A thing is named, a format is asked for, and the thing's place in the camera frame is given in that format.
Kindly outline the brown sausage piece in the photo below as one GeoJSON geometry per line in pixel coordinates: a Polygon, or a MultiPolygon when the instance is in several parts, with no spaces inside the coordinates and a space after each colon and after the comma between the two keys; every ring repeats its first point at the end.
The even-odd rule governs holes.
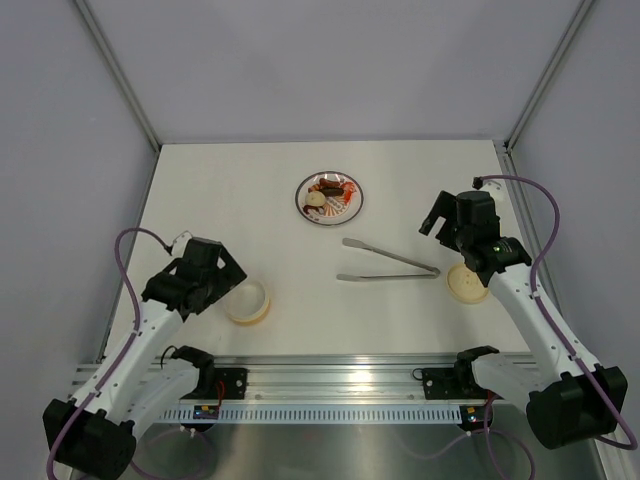
{"type": "Polygon", "coordinates": [[[321,185],[319,192],[325,197],[339,197],[344,194],[344,190],[340,185],[321,185]]]}

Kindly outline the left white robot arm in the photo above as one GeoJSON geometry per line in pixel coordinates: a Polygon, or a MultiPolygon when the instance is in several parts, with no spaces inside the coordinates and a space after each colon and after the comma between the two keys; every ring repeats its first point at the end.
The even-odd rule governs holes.
{"type": "Polygon", "coordinates": [[[191,346],[174,350],[150,381],[142,379],[160,347],[192,316],[238,287],[247,275],[219,241],[191,237],[181,255],[132,293],[129,332],[97,371],[68,400],[52,400],[43,413],[49,456],[97,479],[117,479],[128,468],[140,438],[182,398],[220,404],[233,392],[217,373],[213,355],[191,346]]]}

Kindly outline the round beige lunch box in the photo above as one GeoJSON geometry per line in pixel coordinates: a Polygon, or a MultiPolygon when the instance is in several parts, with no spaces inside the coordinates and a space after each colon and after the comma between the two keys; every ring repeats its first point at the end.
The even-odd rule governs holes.
{"type": "Polygon", "coordinates": [[[222,300],[227,318],[240,326],[261,322],[271,308],[271,297],[266,286],[258,280],[245,280],[222,300]]]}

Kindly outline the round beige box lid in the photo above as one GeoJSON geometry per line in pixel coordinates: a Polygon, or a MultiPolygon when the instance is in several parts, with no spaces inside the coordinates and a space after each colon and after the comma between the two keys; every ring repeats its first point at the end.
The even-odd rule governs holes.
{"type": "Polygon", "coordinates": [[[489,289],[480,281],[475,272],[463,263],[452,266],[446,275],[446,286],[451,295],[464,304],[478,304],[489,295],[489,289]]]}

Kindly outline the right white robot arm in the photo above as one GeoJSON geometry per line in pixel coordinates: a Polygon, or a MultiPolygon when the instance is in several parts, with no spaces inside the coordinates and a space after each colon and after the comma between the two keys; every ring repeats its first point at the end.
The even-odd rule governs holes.
{"type": "Polygon", "coordinates": [[[501,233],[494,199],[485,191],[438,194],[419,231],[437,219],[440,244],[458,252],[465,266],[499,301],[516,325],[538,371],[532,374],[492,347],[459,354],[456,389],[466,396],[489,390],[522,411],[537,440],[556,449],[602,438],[621,426],[628,382],[618,367],[604,367],[578,340],[544,288],[521,242],[501,233]]]}

